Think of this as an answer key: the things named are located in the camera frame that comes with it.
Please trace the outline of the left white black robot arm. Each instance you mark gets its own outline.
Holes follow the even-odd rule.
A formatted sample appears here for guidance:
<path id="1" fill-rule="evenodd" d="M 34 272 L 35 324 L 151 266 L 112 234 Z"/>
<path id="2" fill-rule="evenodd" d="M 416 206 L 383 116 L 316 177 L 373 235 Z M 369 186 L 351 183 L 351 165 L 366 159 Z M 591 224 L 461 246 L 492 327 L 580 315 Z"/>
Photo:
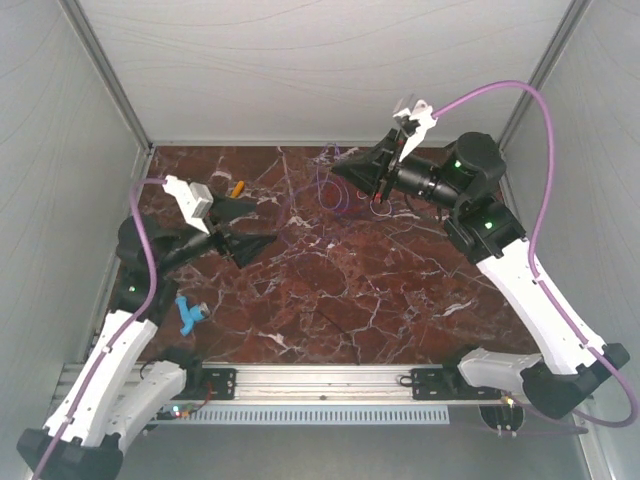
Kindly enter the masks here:
<path id="1" fill-rule="evenodd" d="M 25 430 L 17 450 L 36 479 L 114 479 L 134 438 L 172 398 L 212 395 L 199 357 L 169 347 L 129 394 L 121 392 L 134 364 L 176 306 L 180 333 L 212 314 L 178 294 L 170 273 L 210 252 L 247 266 L 276 240 L 274 234 L 237 233 L 228 223 L 255 211 L 245 199 L 215 195 L 186 202 L 181 230 L 161 228 L 133 211 L 118 230 L 121 282 L 100 337 L 71 390 L 39 429 Z"/>

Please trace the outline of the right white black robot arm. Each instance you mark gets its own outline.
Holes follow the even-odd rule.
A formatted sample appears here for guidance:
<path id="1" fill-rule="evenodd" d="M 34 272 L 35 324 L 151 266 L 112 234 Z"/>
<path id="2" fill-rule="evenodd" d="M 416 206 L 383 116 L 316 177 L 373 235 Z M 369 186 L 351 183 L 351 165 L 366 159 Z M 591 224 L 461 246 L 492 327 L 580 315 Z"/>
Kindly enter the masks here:
<path id="1" fill-rule="evenodd" d="M 465 397 L 491 388 L 524 396 L 541 414 L 560 419 L 630 359 L 606 343 L 570 306 L 546 274 L 524 227 L 494 194 L 506 171 L 488 134 L 467 132 L 447 147 L 443 165 L 409 154 L 406 135 L 392 129 L 374 147 L 331 168 L 370 198 L 393 191 L 446 210 L 453 246 L 490 280 L 533 337 L 534 355 L 467 348 L 442 373 L 445 391 Z"/>

